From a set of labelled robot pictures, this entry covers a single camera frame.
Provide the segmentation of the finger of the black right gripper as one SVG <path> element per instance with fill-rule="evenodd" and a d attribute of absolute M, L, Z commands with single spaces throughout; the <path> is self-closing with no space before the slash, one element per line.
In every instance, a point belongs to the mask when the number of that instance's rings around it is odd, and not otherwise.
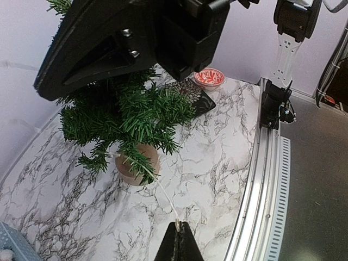
<path fill-rule="evenodd" d="M 54 101 L 97 80 L 156 62 L 157 1 L 73 1 L 34 82 Z"/>

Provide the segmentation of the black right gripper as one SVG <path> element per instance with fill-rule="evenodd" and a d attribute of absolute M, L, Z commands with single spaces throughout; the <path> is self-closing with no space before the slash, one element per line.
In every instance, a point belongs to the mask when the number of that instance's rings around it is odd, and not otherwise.
<path fill-rule="evenodd" d="M 158 63 L 175 80 L 200 72 L 213 60 L 231 1 L 131 1 L 130 21 L 145 27 L 140 61 L 131 72 Z"/>

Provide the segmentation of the small green christmas tree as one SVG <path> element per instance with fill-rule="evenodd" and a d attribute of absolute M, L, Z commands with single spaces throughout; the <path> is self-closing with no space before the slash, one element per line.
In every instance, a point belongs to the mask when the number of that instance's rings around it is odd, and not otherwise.
<path fill-rule="evenodd" d="M 72 2 L 49 2 L 51 9 L 60 15 L 60 25 Z M 149 157 L 138 151 L 138 145 L 150 145 L 168 154 L 178 151 L 175 126 L 188 123 L 194 108 L 181 94 L 160 89 L 155 83 L 146 87 L 146 82 L 156 77 L 154 66 L 93 81 L 55 100 L 64 106 L 61 124 L 65 139 L 81 146 L 95 143 L 89 155 L 82 154 L 78 159 L 93 175 L 107 169 L 107 150 L 114 143 L 119 144 L 124 161 L 131 157 L 155 176 Z M 134 164 L 131 171 L 134 177 L 139 169 Z M 153 182 L 143 172 L 135 178 L 142 184 Z"/>

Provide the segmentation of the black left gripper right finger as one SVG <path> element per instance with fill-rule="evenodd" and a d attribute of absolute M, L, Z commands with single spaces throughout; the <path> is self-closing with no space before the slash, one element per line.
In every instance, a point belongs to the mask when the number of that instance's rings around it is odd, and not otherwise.
<path fill-rule="evenodd" d="M 189 224 L 187 222 L 180 222 L 179 227 L 178 260 L 204 261 Z"/>

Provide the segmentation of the clear string ornament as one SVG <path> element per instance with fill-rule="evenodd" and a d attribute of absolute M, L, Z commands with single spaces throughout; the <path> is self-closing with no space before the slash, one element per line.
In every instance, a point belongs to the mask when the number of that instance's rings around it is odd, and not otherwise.
<path fill-rule="evenodd" d="M 131 160 L 131 164 L 130 164 L 130 171 L 132 171 L 132 168 L 135 166 L 139 167 L 140 169 L 138 170 L 137 174 L 135 175 L 135 177 L 137 177 L 139 175 L 139 172 L 143 172 L 143 174 L 147 173 L 152 179 L 153 181 L 155 181 L 160 188 L 162 189 L 163 193 L 165 194 L 165 197 L 167 199 L 167 201 L 169 202 L 171 209 L 174 211 L 175 213 L 175 228 L 176 230 L 179 232 L 180 231 L 180 219 L 179 219 L 179 215 L 175 209 L 174 203 L 171 201 L 171 199 L 169 198 L 168 194 L 166 193 L 164 187 L 161 185 L 161 183 L 158 181 L 158 178 L 154 175 L 154 172 L 150 171 L 147 167 L 145 167 L 143 164 L 139 163 L 138 161 L 134 160 L 131 157 L 127 157 L 126 160 L 124 161 L 124 163 L 126 163 L 128 160 Z"/>

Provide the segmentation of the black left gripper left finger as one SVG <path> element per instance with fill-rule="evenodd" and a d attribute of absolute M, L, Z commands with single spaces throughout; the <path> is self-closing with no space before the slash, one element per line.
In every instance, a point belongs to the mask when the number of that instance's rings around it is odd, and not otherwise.
<path fill-rule="evenodd" d="M 154 261 L 179 260 L 179 231 L 175 222 L 170 222 L 159 246 Z"/>

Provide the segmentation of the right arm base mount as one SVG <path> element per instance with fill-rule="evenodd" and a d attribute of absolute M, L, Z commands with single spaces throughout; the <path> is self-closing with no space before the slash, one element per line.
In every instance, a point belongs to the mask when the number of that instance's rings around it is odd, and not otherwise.
<path fill-rule="evenodd" d="M 296 121 L 296 113 L 290 101 L 292 90 L 279 88 L 267 80 L 262 93 L 260 125 L 268 129 L 279 130 L 279 123 L 292 124 Z"/>

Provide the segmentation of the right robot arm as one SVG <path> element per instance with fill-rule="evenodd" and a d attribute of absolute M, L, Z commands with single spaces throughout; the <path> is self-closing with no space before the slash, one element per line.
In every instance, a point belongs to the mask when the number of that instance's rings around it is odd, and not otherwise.
<path fill-rule="evenodd" d="M 292 66 L 314 31 L 320 1 L 278 1 L 276 71 L 260 80 L 256 143 L 241 209 L 225 260 L 277 260 L 289 197 L 290 141 L 280 123 L 293 115 Z M 94 80 L 159 63 L 176 80 L 207 67 L 229 1 L 74 1 L 36 76 L 54 101 Z"/>

